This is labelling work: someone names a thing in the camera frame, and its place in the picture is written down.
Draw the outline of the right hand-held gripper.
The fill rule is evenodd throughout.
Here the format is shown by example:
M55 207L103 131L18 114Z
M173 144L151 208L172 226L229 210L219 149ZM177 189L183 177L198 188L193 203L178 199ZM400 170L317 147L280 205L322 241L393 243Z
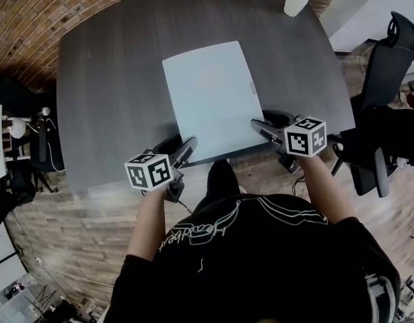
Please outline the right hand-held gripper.
M300 168L295 156L311 158L327 146L326 122L323 120L308 116L294 123L293 115L280 110L263 110L263 117L271 125L252 119L251 127L272 142L284 142L285 138L285 153L279 156L279 162L290 174Z

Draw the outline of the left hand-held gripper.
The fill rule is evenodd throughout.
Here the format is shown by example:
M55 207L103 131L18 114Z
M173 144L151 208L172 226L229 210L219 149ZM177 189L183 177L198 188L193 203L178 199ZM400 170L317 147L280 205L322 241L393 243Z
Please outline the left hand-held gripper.
M166 200L177 203L184 190L183 174L171 165L164 154L174 154L175 164L185 164L197 147L197 138L191 137L180 145L180 135L167 138L153 148L154 153L139 154L125 163L132 188L151 192L167 188Z

